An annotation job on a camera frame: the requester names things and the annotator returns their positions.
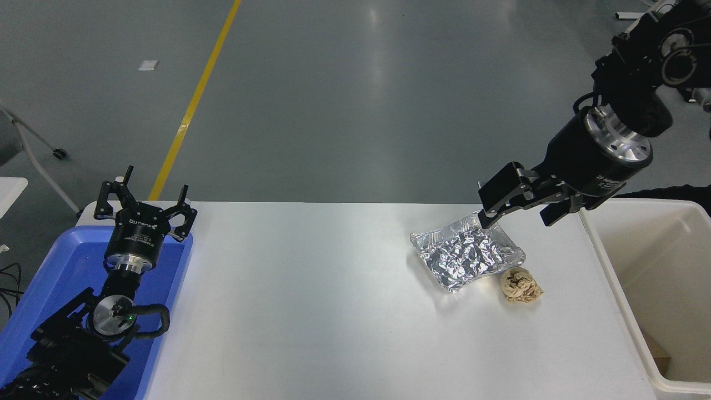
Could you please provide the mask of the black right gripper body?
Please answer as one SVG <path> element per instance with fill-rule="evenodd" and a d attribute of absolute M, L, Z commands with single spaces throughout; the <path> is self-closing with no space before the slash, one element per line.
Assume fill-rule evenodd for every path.
<path fill-rule="evenodd" d="M 616 116 L 580 112 L 549 142 L 542 173 L 587 197 L 606 197 L 640 171 L 640 136 Z"/>

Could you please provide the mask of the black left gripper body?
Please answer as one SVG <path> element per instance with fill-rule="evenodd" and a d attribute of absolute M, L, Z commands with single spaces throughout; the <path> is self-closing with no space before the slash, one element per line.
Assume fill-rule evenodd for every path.
<path fill-rule="evenodd" d="M 135 208 L 122 208 L 115 217 L 105 261 L 117 265 L 123 256 L 132 256 L 147 265 L 157 265 L 163 241 L 170 231 L 168 218 L 162 212 L 163 208 L 142 202 Z"/>

